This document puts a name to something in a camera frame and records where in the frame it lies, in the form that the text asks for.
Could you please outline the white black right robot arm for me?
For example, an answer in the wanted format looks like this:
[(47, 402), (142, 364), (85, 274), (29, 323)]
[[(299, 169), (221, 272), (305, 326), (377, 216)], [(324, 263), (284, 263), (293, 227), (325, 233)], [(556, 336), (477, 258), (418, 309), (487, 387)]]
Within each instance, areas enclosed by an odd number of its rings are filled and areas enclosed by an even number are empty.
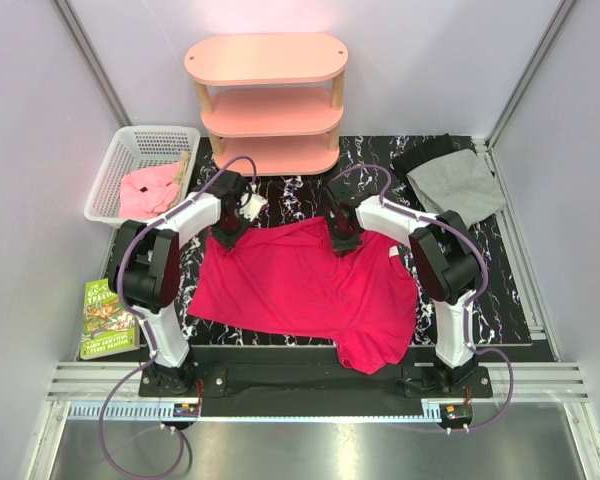
[(383, 192), (355, 192), (339, 179), (325, 186), (325, 218), (334, 251), (347, 255), (362, 235), (382, 234), (411, 250), (417, 280), (433, 301), (437, 326), (435, 358), (413, 386), (456, 396), (477, 369), (471, 316), (475, 298), (488, 284), (488, 272), (460, 215), (430, 215), (400, 206)]

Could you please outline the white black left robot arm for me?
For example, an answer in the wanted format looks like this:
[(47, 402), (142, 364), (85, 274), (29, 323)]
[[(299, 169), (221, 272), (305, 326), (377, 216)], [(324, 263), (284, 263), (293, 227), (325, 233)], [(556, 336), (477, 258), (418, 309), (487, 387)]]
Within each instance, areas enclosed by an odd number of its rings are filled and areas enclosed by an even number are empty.
[(225, 171), (158, 217), (127, 220), (119, 227), (107, 279), (147, 341), (144, 388), (183, 396), (195, 386), (190, 347), (175, 307), (182, 247), (209, 229), (219, 243), (233, 248), (266, 205), (253, 183)]

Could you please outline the red t-shirt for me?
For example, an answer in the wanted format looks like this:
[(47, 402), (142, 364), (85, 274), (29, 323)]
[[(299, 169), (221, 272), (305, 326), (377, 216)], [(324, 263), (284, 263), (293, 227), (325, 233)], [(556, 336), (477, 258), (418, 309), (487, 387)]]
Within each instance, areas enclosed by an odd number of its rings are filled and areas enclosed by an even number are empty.
[(416, 327), (416, 281), (396, 241), (365, 232), (337, 255), (316, 217), (248, 230), (228, 249), (206, 252), (190, 315), (268, 334), (334, 341), (346, 368), (373, 374), (405, 355)]

